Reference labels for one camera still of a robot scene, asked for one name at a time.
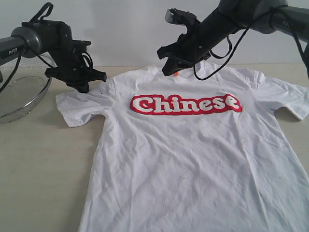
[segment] red and white graphic print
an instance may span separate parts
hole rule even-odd
[[[130,107],[143,115],[209,115],[229,110],[242,112],[239,100],[230,94],[198,100],[184,99],[179,95],[171,95],[167,99],[163,95],[139,95],[132,99]]]

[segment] beige table surface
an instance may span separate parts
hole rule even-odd
[[[237,65],[309,87],[302,64]],[[134,67],[100,68],[109,76]],[[72,91],[53,80],[30,115],[0,125],[0,232],[75,232],[89,182],[93,154],[104,118],[68,128],[55,103]],[[287,110],[276,113],[288,141],[309,173],[309,117],[297,121]]]

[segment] white t-shirt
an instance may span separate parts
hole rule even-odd
[[[249,69],[201,82],[149,66],[56,100],[70,127],[106,117],[80,232],[309,231],[309,178],[274,117],[304,119],[309,89]]]

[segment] wire mesh basket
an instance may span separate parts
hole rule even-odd
[[[49,55],[41,55],[49,64],[55,66]],[[17,59],[0,67],[3,82],[13,71]],[[19,68],[8,86],[0,93],[0,124],[14,122],[29,114],[45,96],[52,78],[45,76],[47,65],[39,58],[22,58]]]

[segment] short sleeve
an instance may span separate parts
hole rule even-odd
[[[309,88],[269,78],[257,72],[254,80],[256,99],[270,110],[286,107],[299,120],[309,114]]]
[[[104,115],[110,110],[116,99],[113,78],[90,89],[88,93],[73,91],[56,96],[58,110],[69,127],[82,126],[95,115]]]

